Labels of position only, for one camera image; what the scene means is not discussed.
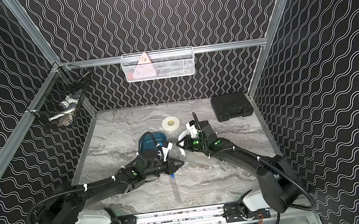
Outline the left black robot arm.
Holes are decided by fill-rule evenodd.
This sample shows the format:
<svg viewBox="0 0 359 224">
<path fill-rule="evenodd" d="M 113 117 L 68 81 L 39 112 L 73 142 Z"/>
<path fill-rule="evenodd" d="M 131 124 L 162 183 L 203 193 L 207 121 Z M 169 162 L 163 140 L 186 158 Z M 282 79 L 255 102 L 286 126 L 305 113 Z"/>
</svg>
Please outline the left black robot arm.
<svg viewBox="0 0 359 224">
<path fill-rule="evenodd" d="M 148 176 L 174 174 L 184 165 L 175 158 L 163 158 L 153 149 L 145 150 L 112 176 L 83 185 L 63 184 L 49 197 L 36 203 L 27 213 L 27 224 L 77 224 L 79 213 L 99 201 L 138 189 Z"/>
</svg>

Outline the blue capped test tube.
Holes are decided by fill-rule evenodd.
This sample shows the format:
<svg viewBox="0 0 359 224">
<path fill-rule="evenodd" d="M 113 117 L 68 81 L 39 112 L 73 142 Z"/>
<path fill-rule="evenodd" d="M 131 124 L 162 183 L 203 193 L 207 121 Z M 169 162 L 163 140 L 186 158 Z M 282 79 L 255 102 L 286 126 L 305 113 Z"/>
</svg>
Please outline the blue capped test tube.
<svg viewBox="0 0 359 224">
<path fill-rule="evenodd" d="M 180 191 L 178 189 L 177 182 L 175 180 L 175 175 L 171 174 L 170 177 L 169 177 L 169 180 L 170 180 L 170 185 L 171 185 L 171 188 L 172 188 L 172 192 L 173 192 L 173 195 L 175 197 L 175 200 L 176 200 L 177 204 L 182 205 L 182 198 L 181 198 Z"/>
<path fill-rule="evenodd" d="M 186 151 L 184 150 L 184 148 L 182 147 L 182 145 L 178 143 L 178 144 L 177 144 L 177 147 L 179 148 L 179 151 L 180 151 L 180 154 L 181 154 L 182 158 L 185 158 L 185 156 L 186 156 Z"/>
</svg>

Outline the white wipe cloth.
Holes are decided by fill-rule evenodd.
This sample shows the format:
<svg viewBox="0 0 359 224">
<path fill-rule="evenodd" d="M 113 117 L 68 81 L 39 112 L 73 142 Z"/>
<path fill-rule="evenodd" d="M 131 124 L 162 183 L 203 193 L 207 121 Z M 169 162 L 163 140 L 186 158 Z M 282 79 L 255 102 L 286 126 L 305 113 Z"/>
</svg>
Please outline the white wipe cloth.
<svg viewBox="0 0 359 224">
<path fill-rule="evenodd" d="M 187 136 L 191 136 L 190 130 L 184 130 L 179 136 L 178 136 L 178 143 L 180 143 L 182 140 L 184 141 Z"/>
</svg>

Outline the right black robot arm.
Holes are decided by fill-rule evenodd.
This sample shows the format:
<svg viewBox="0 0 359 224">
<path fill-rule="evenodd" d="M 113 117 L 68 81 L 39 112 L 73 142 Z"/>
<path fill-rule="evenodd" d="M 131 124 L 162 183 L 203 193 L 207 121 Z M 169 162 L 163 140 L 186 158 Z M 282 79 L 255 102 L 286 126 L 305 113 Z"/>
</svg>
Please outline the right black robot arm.
<svg viewBox="0 0 359 224">
<path fill-rule="evenodd" d="M 249 211 L 266 207 L 278 213 L 289 208 L 317 209 L 315 199 L 282 156 L 268 157 L 241 148 L 229 139 L 218 137 L 208 121 L 197 123 L 192 120 L 186 127 L 177 142 L 182 152 L 199 152 L 210 159 L 232 163 L 256 176 L 260 190 L 242 198 L 242 204 Z"/>
</svg>

